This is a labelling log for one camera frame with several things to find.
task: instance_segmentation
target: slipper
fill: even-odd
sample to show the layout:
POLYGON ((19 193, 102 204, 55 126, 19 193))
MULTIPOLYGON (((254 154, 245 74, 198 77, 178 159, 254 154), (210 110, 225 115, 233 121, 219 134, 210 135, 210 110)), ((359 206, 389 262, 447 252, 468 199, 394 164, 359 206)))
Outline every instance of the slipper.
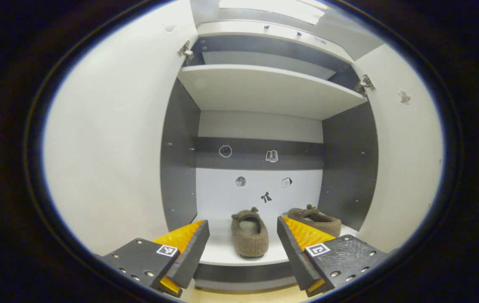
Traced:
POLYGON ((269 248, 269 236, 258 209, 242 210, 232 215, 232 238, 237 253, 244 258, 263 256, 269 248))
POLYGON ((307 205, 307 209, 293 208, 288 211, 288 218, 305 223, 334 237, 339 237, 342 222, 340 219, 324 215, 320 210, 307 205))

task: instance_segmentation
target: cabinet door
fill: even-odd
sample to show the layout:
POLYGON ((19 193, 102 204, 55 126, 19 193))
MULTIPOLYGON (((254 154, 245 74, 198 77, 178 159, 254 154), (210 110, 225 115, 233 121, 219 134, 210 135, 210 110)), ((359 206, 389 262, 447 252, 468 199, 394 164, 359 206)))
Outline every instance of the cabinet door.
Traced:
POLYGON ((428 88, 412 67, 387 45, 352 64, 366 89, 378 132, 378 176, 359 238, 390 251, 415 231, 441 179, 443 136, 428 88))
POLYGON ((168 232, 161 137, 185 59, 178 50, 196 38, 189 0, 159 6, 88 50, 55 94, 45 175, 59 214, 93 253, 168 232))

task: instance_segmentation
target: top shelf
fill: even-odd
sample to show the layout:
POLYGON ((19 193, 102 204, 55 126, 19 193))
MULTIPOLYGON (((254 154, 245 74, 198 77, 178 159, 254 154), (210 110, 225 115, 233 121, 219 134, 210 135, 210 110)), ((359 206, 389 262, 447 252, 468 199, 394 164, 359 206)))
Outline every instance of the top shelf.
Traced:
POLYGON ((287 40, 315 48, 347 63, 354 62, 338 44, 284 25, 262 21, 214 21, 202 23, 196 30, 200 38, 215 35, 250 35, 287 40))
POLYGON ((178 79, 203 111, 281 114, 325 120, 366 102, 357 92, 311 75, 272 67, 183 67, 178 79))

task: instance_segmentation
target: light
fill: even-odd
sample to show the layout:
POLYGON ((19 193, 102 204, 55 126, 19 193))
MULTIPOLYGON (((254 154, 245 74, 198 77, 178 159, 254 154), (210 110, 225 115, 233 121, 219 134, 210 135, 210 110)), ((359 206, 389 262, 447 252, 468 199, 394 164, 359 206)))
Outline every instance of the light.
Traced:
POLYGON ((324 12, 297 0, 221 0, 219 8, 243 8, 278 13, 306 23, 316 25, 324 12))

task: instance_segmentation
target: white shelf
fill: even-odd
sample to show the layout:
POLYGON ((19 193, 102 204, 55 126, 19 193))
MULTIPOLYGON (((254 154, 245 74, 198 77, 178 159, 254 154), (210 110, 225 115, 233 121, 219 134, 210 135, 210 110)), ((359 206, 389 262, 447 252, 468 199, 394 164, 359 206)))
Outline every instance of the white shelf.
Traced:
POLYGON ((316 50, 335 56, 345 62, 353 63, 353 59, 338 44, 314 36, 293 27, 262 21, 214 21, 202 23, 196 29, 198 38, 216 35, 249 35, 287 40, 315 48, 316 50))
POLYGON ((301 74, 318 77, 322 80, 329 79, 335 75, 335 71, 323 66, 298 60, 295 58, 279 56, 276 54, 235 51, 235 50, 214 50, 203 52, 202 57, 206 65, 212 64, 243 64, 267 66, 275 69, 286 69, 287 71, 298 72, 301 74))
POLYGON ((324 120, 366 102, 361 94, 311 75, 272 67, 183 67, 178 79, 203 111, 281 114, 324 120))
MULTIPOLYGON (((221 266, 252 266, 268 265, 287 262, 288 257, 282 247, 280 239, 276 233, 277 217, 265 219, 267 231, 270 238, 270 247, 263 257, 256 259, 245 259, 239 256, 232 243, 232 218, 221 217, 212 218, 203 214, 197 215, 194 222, 207 219, 209 221, 210 236, 207 240, 204 253, 200 258, 200 263, 221 266)), ((357 236, 357 231, 342 225, 341 235, 351 234, 357 236)))

